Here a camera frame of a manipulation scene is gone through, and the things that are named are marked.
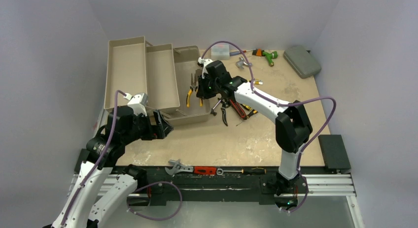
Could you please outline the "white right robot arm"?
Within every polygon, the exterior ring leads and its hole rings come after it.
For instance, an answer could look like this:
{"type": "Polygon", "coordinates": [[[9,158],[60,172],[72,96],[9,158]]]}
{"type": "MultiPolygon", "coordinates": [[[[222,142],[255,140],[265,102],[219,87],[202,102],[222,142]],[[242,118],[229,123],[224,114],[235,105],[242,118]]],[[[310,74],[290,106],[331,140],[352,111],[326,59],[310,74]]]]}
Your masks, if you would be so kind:
{"type": "Polygon", "coordinates": [[[210,99],[220,95],[237,109],[244,104],[257,110],[275,125],[276,142],[282,150],[276,182],[277,195],[296,186],[300,177],[300,157],[303,146],[313,131],[307,112],[300,102],[289,103],[254,88],[241,76],[231,77],[224,64],[211,59],[198,59],[202,73],[198,76],[197,96],[210,99]]]}

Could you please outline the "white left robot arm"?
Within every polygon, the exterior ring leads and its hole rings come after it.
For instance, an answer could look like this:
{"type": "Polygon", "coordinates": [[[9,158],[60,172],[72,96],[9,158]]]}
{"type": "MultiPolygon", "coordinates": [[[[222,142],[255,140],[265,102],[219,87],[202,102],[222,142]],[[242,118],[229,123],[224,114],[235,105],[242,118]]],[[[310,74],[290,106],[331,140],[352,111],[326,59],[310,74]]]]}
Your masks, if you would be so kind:
{"type": "Polygon", "coordinates": [[[98,194],[113,171],[125,147],[137,140],[164,139],[173,127],[158,110],[154,120],[146,114],[135,114],[129,106],[119,106],[108,115],[108,122],[101,127],[81,153],[81,163],[76,184],[59,213],[49,225],[51,228],[101,228],[109,217],[127,199],[128,194],[146,189],[147,171],[128,165],[105,195],[98,194]]]}

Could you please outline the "yellow black pliers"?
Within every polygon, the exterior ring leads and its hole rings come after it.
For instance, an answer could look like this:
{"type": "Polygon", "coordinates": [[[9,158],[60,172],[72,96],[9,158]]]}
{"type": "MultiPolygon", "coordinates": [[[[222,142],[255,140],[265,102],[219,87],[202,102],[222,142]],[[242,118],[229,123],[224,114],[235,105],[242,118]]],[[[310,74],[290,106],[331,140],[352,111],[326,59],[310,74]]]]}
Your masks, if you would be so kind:
{"type": "Polygon", "coordinates": [[[191,74],[191,82],[190,82],[190,87],[189,87],[189,91],[187,93],[186,96],[186,107],[189,108],[190,107],[190,99],[191,99],[191,95],[192,93],[198,93],[198,83],[197,83],[197,77],[195,74],[191,74]]]}

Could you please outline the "beige plastic tool box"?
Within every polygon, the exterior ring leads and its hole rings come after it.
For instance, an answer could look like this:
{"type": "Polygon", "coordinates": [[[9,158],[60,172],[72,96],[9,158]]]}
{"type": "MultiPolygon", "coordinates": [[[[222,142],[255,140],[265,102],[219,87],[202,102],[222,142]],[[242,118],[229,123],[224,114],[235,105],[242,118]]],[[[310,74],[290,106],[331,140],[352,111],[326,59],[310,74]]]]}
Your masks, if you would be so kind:
{"type": "Polygon", "coordinates": [[[104,109],[113,109],[115,91],[121,90],[147,94],[147,108],[160,110],[173,126],[208,121],[208,100],[200,103],[192,95],[190,106],[186,105],[191,82],[201,74],[199,57],[196,45],[152,45],[145,37],[109,41],[104,109]]]}

